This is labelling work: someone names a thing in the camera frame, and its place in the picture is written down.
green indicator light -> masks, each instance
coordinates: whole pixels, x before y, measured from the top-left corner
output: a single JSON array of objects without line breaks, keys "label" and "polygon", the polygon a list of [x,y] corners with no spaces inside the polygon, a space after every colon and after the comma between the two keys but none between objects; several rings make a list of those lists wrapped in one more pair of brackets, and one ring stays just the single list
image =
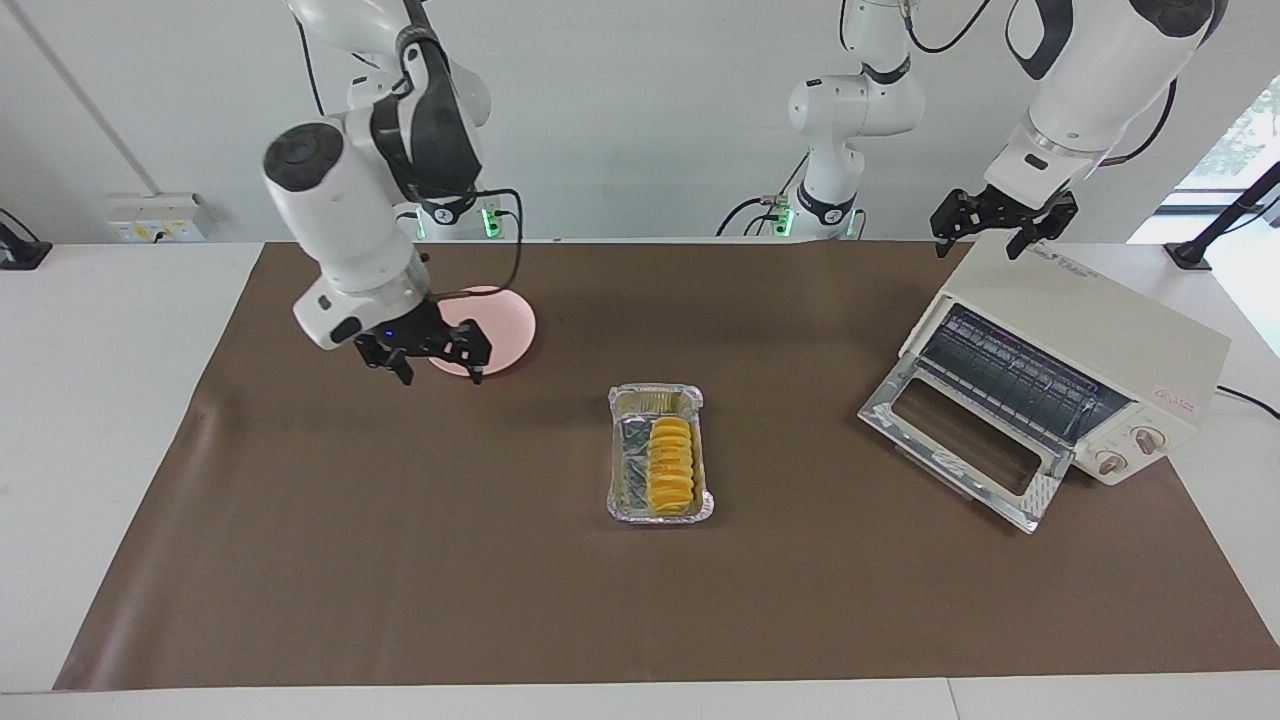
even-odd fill
[{"label": "green indicator light", "polygon": [[[854,232],[854,223],[858,222],[858,218],[863,219],[863,224],[859,227],[859,232],[855,233]],[[849,227],[845,228],[845,237],[854,237],[855,234],[860,234],[861,233],[861,227],[867,227],[867,213],[863,211],[863,210],[854,210],[854,217],[849,219]]]},{"label": "green indicator light", "polygon": [[498,224],[497,215],[493,214],[488,208],[484,209],[484,232],[490,238],[498,237],[502,233],[502,225]]},{"label": "green indicator light", "polygon": [[796,220],[796,211],[787,208],[786,213],[782,215],[782,222],[774,228],[774,233],[778,237],[788,237],[791,234],[791,225]]}]

white table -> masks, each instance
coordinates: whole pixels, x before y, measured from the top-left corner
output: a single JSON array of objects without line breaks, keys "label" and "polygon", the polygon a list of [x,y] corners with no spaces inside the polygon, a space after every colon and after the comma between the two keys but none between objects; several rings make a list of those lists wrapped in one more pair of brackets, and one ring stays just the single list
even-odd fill
[{"label": "white table", "polygon": [[[1158,247],[1057,247],[1230,336],[1224,384],[1280,398],[1280,359],[1212,275]],[[0,691],[27,693],[0,717],[1280,716],[1280,673],[46,693],[260,249],[63,246],[0,274]],[[1217,397],[1174,464],[1280,637],[1280,424]]]}]

aluminum foil tray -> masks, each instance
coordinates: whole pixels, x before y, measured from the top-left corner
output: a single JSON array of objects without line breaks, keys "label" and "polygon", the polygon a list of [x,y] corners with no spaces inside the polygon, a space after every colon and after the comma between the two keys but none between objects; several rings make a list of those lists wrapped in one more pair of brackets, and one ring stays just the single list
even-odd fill
[{"label": "aluminum foil tray", "polygon": [[[698,411],[703,393],[692,386],[637,383],[609,391],[613,413],[613,479],[609,515],[637,525],[689,525],[710,518],[716,500],[707,489],[703,432]],[[654,420],[669,415],[689,423],[694,445],[694,501],[682,515],[655,515],[649,507],[649,433]]]}]

window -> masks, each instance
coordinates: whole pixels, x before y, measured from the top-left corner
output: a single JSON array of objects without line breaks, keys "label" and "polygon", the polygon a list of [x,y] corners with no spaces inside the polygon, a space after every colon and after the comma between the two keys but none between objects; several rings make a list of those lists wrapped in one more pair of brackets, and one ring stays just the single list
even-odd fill
[{"label": "window", "polygon": [[1226,206],[1276,160],[1280,160],[1280,77],[1271,81],[1196,169],[1178,183],[1165,209]]}]

yellow food slice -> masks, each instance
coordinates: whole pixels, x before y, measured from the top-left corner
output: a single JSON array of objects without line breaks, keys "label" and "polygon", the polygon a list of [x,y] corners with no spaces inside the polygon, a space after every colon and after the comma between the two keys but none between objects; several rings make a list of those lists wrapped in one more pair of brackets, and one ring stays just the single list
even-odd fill
[{"label": "yellow food slice", "polygon": [[680,475],[682,478],[694,477],[694,466],[684,460],[650,460],[649,461],[649,477],[655,478],[658,475]]},{"label": "yellow food slice", "polygon": [[687,455],[650,455],[649,474],[680,473],[682,475],[694,474],[694,460]]},{"label": "yellow food slice", "polygon": [[692,478],[676,478],[676,477],[664,475],[662,478],[654,478],[649,483],[649,492],[680,491],[680,492],[687,493],[687,492],[691,492],[692,489],[694,489],[694,479]]},{"label": "yellow food slice", "polygon": [[694,455],[687,445],[649,445],[649,455]]},{"label": "yellow food slice", "polygon": [[694,433],[690,432],[689,428],[681,428],[677,425],[655,425],[653,430],[649,433],[649,437],[652,438],[675,437],[690,441],[692,439]]},{"label": "yellow food slice", "polygon": [[654,510],[664,510],[668,507],[689,507],[689,503],[694,501],[694,496],[690,493],[668,492],[654,495],[649,498],[649,507]]},{"label": "yellow food slice", "polygon": [[653,421],[653,427],[654,427],[654,429],[658,429],[658,428],[682,428],[682,429],[687,430],[689,429],[689,423],[681,420],[680,418],[672,418],[669,415],[664,415],[664,416],[658,418],[657,420],[654,420]]},{"label": "yellow food slice", "polygon": [[649,436],[649,442],[654,445],[694,445],[692,439],[685,436],[675,434],[671,430],[659,430],[658,434]]},{"label": "yellow food slice", "polygon": [[677,437],[655,437],[649,441],[649,447],[685,447],[692,448],[694,443],[689,442],[689,438]]},{"label": "yellow food slice", "polygon": [[657,483],[657,482],[660,482],[660,480],[681,480],[681,482],[684,482],[684,480],[692,480],[692,479],[694,479],[694,471],[691,469],[662,466],[662,468],[654,468],[654,469],[649,470],[649,484],[653,484],[653,483]]}]

